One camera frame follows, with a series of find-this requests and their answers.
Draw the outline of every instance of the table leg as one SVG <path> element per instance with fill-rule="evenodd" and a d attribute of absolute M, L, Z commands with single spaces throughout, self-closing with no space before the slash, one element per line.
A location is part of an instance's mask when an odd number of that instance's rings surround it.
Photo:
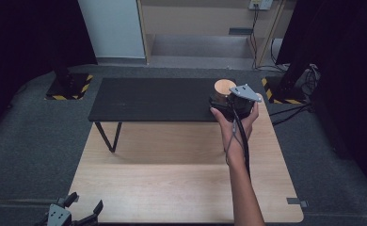
<path fill-rule="evenodd" d="M 106 134 L 104 133 L 104 129 L 103 129 L 101 123 L 99 121 L 95 121 L 95 125 L 98 128 L 99 132 L 101 133 L 102 138 L 104 139 L 104 142 L 106 143 L 107 148 L 109 149 L 109 151 L 111 153 L 114 153 L 116 151 L 117 140 L 119 139 L 120 130 L 121 130 L 121 127 L 122 127 L 122 122 L 119 122 L 119 124 L 117 125 L 117 131 L 116 131 L 116 135 L 114 137 L 113 146 L 111 146 L 110 141 L 108 140 Z"/>

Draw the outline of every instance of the floor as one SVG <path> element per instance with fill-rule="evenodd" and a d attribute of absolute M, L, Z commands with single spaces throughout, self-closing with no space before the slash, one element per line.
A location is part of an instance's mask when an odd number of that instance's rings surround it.
<path fill-rule="evenodd" d="M 275 40 L 272 46 L 275 57 L 280 44 L 281 40 Z M 261 77 L 283 73 L 272 68 L 267 69 L 274 73 L 252 72 L 249 48 L 243 37 L 160 36 L 149 64 L 142 59 L 107 58 L 99 59 L 99 64 L 119 67 L 73 68 L 73 72 L 98 76 L 84 100 L 77 102 L 44 101 L 43 93 L 54 75 L 33 79 L 15 96 L 13 108 L 0 123 L 0 199 L 54 199 L 68 191 L 87 140 L 83 134 L 91 126 L 88 112 L 102 77 L 127 73 L 174 76 L 174 69 L 179 68 L 187 69 L 180 70 L 184 76 L 239 74 L 242 80 L 254 80 L 257 90 L 263 92 Z M 274 65 L 270 56 L 263 65 Z M 292 107 L 267 103 L 270 114 Z M 271 121 L 288 115 L 273 116 Z M 305 218 L 299 224 L 268 225 L 367 225 L 367 179 L 354 161 L 342 160 L 332 151 L 316 115 L 306 111 L 274 129 L 297 197 L 309 206 L 303 208 Z M 0 207 L 0 225 L 27 225 L 45 211 L 32 206 Z"/>

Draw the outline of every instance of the wrist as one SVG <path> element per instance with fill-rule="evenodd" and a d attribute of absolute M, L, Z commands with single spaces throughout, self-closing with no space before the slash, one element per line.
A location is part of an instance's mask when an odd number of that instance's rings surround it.
<path fill-rule="evenodd" d="M 227 160 L 228 160 L 229 166 L 246 167 L 245 157 L 243 155 L 243 148 L 242 148 L 242 145 L 237 140 L 232 142 L 230 149 L 227 152 Z"/>

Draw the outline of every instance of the table top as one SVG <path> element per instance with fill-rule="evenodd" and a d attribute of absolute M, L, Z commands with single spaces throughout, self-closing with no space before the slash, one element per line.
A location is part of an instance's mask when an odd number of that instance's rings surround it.
<path fill-rule="evenodd" d="M 219 78 L 104 78 L 88 119 L 215 121 L 209 110 L 209 96 L 215 94 L 217 80 Z"/>
<path fill-rule="evenodd" d="M 252 183 L 266 222 L 299 222 L 296 198 L 265 104 L 249 140 Z M 102 123 L 113 137 L 115 122 Z M 216 122 L 124 122 L 115 153 L 92 126 L 70 193 L 73 219 L 100 222 L 232 223 L 231 184 Z"/>

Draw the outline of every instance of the forearm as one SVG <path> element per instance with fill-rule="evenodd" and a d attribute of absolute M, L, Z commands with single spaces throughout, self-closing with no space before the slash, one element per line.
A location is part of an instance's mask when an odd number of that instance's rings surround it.
<path fill-rule="evenodd" d="M 265 225 L 253 186 L 248 177 L 239 145 L 230 149 L 230 176 L 235 226 Z"/>

